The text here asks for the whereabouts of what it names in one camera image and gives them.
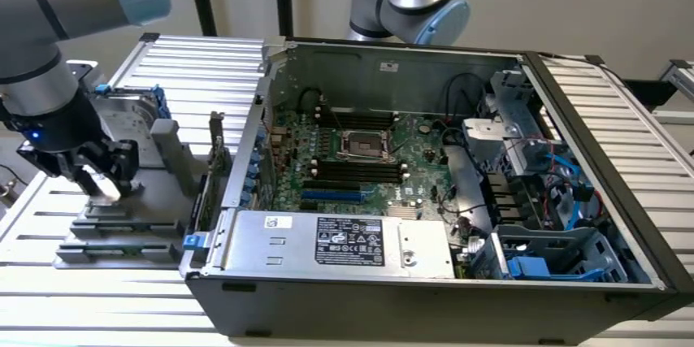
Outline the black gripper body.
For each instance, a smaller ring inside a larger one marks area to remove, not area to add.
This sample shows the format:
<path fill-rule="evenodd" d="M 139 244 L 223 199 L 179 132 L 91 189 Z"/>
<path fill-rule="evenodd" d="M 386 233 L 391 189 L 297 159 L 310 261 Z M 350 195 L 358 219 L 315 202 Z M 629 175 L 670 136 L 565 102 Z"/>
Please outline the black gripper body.
<path fill-rule="evenodd" d="M 107 134 L 83 91 L 60 109 L 43 115 L 18 115 L 3 109 L 3 124 L 27 139 L 30 145 L 18 154 L 47 176 L 71 177 L 74 168 L 83 165 L 101 173 L 109 171 Z"/>

